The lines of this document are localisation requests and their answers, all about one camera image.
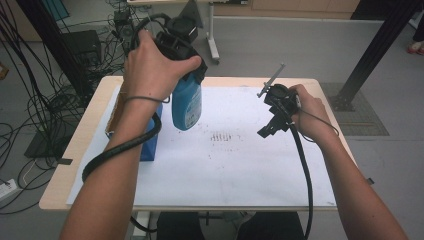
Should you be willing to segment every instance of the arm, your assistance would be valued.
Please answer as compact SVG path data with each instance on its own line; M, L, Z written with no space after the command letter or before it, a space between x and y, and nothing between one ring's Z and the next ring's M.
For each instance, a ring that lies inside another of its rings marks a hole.
M304 111L330 122L320 99L309 95L302 85L292 89L298 92ZM334 130L301 111L292 118L298 130L312 138L323 153L347 237L407 239L402 227L369 186Z
M140 46L125 62L123 88L128 96L165 99L178 80L196 69L201 59L165 58L151 35L140 31ZM125 104L115 133L106 149L145 132L158 103L132 100ZM92 172L87 178L62 229L61 239L123 239L131 215L141 146L125 151Z

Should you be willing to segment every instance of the floor mat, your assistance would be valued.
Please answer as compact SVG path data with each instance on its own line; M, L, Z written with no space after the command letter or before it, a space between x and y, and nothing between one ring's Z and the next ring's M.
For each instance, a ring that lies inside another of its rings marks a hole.
M344 83L320 83L320 85L328 98L336 96ZM353 112L333 110L345 136L389 136L389 132L361 91L356 94L352 105L355 109Z

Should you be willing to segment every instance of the bottle label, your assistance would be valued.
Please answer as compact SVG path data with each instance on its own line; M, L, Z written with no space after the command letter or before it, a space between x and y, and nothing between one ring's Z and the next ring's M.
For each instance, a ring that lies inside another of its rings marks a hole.
M193 127L197 120L200 118L202 113L202 92L201 88L197 88L196 93L191 98L190 104L187 107L185 114L185 125L186 128Z

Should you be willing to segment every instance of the hand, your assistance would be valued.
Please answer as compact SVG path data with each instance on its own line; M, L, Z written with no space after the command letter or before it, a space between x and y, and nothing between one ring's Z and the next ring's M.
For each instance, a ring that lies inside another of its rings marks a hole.
M178 80L200 66L199 56L172 61L162 55L152 35L141 30L140 45L128 54L125 62L123 91L127 96L146 96L164 100L171 95Z
M336 135L332 127L317 119L320 118L330 124L330 119L320 98L314 98L310 95L303 85L292 86L290 90L297 92L300 104L302 105L301 110L292 116L292 120L299 132L318 144L328 134Z

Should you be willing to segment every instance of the white paper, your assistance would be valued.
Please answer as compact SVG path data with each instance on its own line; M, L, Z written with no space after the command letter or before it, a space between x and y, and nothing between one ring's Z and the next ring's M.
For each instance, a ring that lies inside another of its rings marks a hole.
M172 124L165 104L156 158L141 162L134 205L141 207L299 207L308 205L306 180L290 131L257 134L273 115L260 88L203 87L202 116L188 131ZM113 107L116 94L111 98ZM81 172L107 143L111 109L99 123L68 199L81 188ZM321 151L302 139L312 177L314 205L334 207Z

